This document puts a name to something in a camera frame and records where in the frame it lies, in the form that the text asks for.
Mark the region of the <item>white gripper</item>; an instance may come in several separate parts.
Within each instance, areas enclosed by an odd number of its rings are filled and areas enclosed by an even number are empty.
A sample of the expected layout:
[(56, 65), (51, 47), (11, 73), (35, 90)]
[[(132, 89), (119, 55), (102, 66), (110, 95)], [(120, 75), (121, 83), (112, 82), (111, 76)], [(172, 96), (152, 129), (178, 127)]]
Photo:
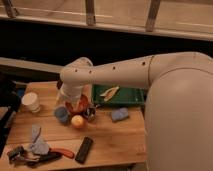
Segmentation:
[(63, 106), (65, 101), (67, 101), (71, 102), (72, 111), (78, 111), (82, 89), (82, 86), (70, 86), (63, 84), (56, 98), (56, 106)]

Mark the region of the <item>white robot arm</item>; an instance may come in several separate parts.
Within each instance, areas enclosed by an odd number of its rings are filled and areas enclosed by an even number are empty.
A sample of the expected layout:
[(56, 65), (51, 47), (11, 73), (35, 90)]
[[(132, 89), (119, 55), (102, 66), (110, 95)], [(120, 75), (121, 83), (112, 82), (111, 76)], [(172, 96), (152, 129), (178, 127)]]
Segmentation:
[(86, 84), (142, 88), (148, 171), (213, 171), (213, 57), (157, 54), (95, 66), (81, 57), (60, 71), (72, 103)]

